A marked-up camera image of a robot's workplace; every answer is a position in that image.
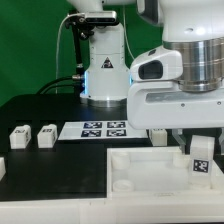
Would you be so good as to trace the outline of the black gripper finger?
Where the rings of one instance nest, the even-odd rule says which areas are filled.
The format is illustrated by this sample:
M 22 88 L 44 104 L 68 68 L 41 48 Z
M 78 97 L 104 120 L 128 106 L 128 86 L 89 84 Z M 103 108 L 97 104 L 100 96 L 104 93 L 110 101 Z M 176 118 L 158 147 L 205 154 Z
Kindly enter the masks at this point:
M 224 127 L 221 128 L 221 134 L 219 136 L 219 145 L 220 145 L 221 154 L 224 154 Z

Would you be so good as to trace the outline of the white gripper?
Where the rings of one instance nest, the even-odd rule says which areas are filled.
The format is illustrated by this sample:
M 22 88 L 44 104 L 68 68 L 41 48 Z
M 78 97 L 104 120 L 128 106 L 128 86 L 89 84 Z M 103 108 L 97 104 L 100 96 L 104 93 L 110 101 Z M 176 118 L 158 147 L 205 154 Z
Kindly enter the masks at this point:
M 182 129 L 224 127 L 224 88 L 181 91 L 177 78 L 182 72 L 178 51 L 160 46 L 139 55 L 130 68 L 127 119 L 135 129 L 173 129 L 172 136 L 185 153 Z

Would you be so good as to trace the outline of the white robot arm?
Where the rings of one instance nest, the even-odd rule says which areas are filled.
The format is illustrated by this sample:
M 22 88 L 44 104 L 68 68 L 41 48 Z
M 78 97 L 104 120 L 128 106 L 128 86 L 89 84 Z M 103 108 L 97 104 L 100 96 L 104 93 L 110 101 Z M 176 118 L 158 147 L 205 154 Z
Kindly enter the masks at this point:
M 224 154 L 224 0 L 137 0 L 162 45 L 132 63 L 127 118 L 136 129 L 220 128 Z

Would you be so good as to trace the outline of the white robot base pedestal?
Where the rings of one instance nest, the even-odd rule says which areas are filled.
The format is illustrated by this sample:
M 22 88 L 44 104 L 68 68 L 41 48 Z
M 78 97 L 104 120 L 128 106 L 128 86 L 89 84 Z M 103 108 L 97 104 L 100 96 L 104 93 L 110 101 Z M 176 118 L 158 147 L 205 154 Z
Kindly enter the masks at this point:
M 127 102 L 131 84 L 125 64 L 124 28 L 96 27 L 89 38 L 90 65 L 84 73 L 82 103 L 95 107 L 119 107 Z

